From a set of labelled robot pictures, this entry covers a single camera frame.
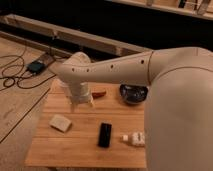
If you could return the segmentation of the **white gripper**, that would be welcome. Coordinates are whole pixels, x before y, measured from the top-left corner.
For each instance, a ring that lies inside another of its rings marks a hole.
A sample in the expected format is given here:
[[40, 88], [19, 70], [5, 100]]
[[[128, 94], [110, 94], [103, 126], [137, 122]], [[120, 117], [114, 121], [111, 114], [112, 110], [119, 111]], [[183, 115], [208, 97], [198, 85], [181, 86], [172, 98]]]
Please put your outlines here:
[[93, 97], [88, 83], [73, 83], [68, 85], [71, 104], [77, 107], [79, 104], [93, 105]]

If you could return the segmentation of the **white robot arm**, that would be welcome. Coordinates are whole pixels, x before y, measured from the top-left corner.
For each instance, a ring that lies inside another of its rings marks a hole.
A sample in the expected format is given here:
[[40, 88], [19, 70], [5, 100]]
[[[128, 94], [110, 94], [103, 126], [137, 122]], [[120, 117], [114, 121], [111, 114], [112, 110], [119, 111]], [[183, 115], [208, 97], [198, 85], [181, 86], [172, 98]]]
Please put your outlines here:
[[57, 76], [74, 104], [90, 99], [90, 82], [147, 86], [147, 170], [213, 171], [212, 51], [161, 49], [95, 63], [77, 52], [58, 67]]

